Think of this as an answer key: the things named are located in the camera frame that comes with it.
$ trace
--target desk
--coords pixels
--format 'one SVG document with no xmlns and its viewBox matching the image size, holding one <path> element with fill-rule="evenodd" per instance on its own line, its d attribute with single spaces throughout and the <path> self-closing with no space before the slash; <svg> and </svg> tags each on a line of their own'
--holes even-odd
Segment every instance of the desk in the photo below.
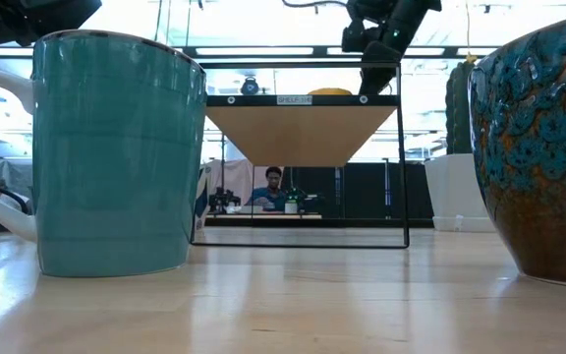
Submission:
<svg viewBox="0 0 566 354">
<path fill-rule="evenodd" d="M 310 214 L 285 214 L 285 213 L 230 213 L 230 214 L 209 214 L 206 216 L 207 219 L 214 219 L 214 218 L 225 218 L 225 219 L 311 219 L 317 220 L 322 219 L 322 215 L 317 213 L 310 213 Z"/>
<path fill-rule="evenodd" d="M 394 231 L 205 236 L 401 242 Z M 494 233 L 412 231 L 411 252 L 192 247 L 178 269 L 91 279 L 40 275 L 36 245 L 0 236 L 0 353 L 566 353 L 566 287 L 519 275 Z"/>
</svg>

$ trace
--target bright background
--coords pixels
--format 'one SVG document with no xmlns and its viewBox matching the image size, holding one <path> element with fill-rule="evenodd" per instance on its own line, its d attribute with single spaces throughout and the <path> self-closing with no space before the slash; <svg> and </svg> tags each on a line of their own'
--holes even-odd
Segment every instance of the bright background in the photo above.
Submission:
<svg viewBox="0 0 566 354">
<path fill-rule="evenodd" d="M 289 0 L 301 3 L 301 0 Z M 103 6 L 84 25 L 84 29 L 114 30 L 156 39 L 177 47 L 207 46 L 307 46 L 336 48 L 342 29 L 350 23 L 343 7 L 320 6 L 292 9 L 280 0 L 103 0 Z M 563 0 L 443 0 L 443 11 L 429 12 L 412 45 L 463 46 L 467 40 L 467 8 L 471 18 L 470 43 L 487 46 L 475 51 L 486 54 L 492 48 L 532 30 L 566 19 Z M 241 53 L 244 49 L 227 49 Z M 280 54 L 302 48 L 278 48 Z M 15 43 L 0 47 L 0 55 L 25 53 Z M 404 59 L 403 113 L 407 133 L 406 150 L 410 159 L 424 159 L 445 153 L 445 85 L 460 59 Z M 27 59 L 0 59 L 0 69 L 29 77 Z M 268 93 L 306 93 L 321 87 L 357 90 L 358 69 L 296 70 L 209 70 L 209 91 L 237 94 L 246 76 L 254 76 Z M 222 134 L 207 120 L 202 161 L 221 158 Z M 18 100 L 0 89 L 0 143 L 10 148 L 1 155 L 31 156 L 31 117 Z M 398 156 L 396 117 L 386 123 L 356 153 L 352 161 L 377 161 Z M 227 157 L 237 156 L 232 145 Z"/>
</svg>

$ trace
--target mug rim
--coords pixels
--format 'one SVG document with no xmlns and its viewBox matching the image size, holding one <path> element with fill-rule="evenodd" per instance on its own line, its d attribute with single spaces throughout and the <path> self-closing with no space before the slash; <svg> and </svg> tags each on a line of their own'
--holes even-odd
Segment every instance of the mug rim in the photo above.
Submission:
<svg viewBox="0 0 566 354">
<path fill-rule="evenodd" d="M 168 45 L 165 44 L 161 44 L 157 41 L 151 40 L 151 39 L 147 39 L 147 38 L 143 38 L 137 35 L 133 35 L 133 34 L 127 34 L 127 33 L 120 33 L 120 32 L 116 32 L 116 31 L 112 31 L 112 30 L 103 30 L 103 29 L 64 29 L 64 30 L 57 30 L 55 32 L 52 32 L 50 34 L 46 34 L 43 37 L 41 37 L 38 41 L 46 41 L 46 40 L 51 40 L 51 39 L 55 39 L 55 38 L 60 38 L 69 34 L 90 34 L 90 35 L 98 35 L 98 36 L 113 36 L 113 37 L 122 37 L 122 38 L 126 38 L 126 39 L 132 39 L 132 40 L 136 40 L 142 44 L 145 45 L 149 45 L 149 46 L 153 46 L 156 47 L 158 49 L 161 49 L 165 52 L 167 52 L 168 54 L 174 55 L 174 56 L 180 56 L 181 59 L 185 60 L 186 62 L 188 62 L 191 65 L 196 66 L 201 73 L 206 74 L 206 72 L 204 71 L 204 69 L 202 68 L 202 66 L 196 61 L 194 60 L 194 58 L 190 57 L 189 55 L 176 50 L 175 48 L 172 48 Z"/>
</svg>

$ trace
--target man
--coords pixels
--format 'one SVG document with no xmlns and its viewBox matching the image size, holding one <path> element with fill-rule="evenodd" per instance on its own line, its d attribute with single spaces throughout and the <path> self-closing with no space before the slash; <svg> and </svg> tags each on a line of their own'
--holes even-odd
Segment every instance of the man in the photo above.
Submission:
<svg viewBox="0 0 566 354">
<path fill-rule="evenodd" d="M 280 168 L 268 167 L 265 170 L 267 187 L 255 189 L 246 205 L 261 206 L 265 211 L 285 210 L 285 193 L 279 188 L 282 175 L 283 171 Z"/>
</svg>

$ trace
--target ceiling light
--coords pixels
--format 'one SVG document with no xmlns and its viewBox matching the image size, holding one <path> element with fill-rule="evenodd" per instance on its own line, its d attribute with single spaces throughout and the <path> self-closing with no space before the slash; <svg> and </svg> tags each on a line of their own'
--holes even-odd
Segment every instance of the ceiling light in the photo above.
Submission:
<svg viewBox="0 0 566 354">
<path fill-rule="evenodd" d="M 493 51 L 495 51 L 497 48 L 459 48 L 458 49 L 458 55 L 464 55 L 467 56 L 469 55 L 469 52 L 471 52 L 471 55 L 479 55 L 479 56 L 486 56 L 490 53 L 492 53 Z"/>
<path fill-rule="evenodd" d="M 23 56 L 31 58 L 33 48 L 0 48 L 0 56 Z"/>
<path fill-rule="evenodd" d="M 311 55 L 309 47 L 228 47 L 197 48 L 198 55 Z"/>
<path fill-rule="evenodd" d="M 407 48 L 405 50 L 406 56 L 412 56 L 412 55 L 437 56 L 437 55 L 442 55 L 442 53 L 444 53 L 444 48 Z"/>
<path fill-rule="evenodd" d="M 340 47 L 326 48 L 327 55 L 362 55 L 362 53 L 346 53 Z"/>
</svg>

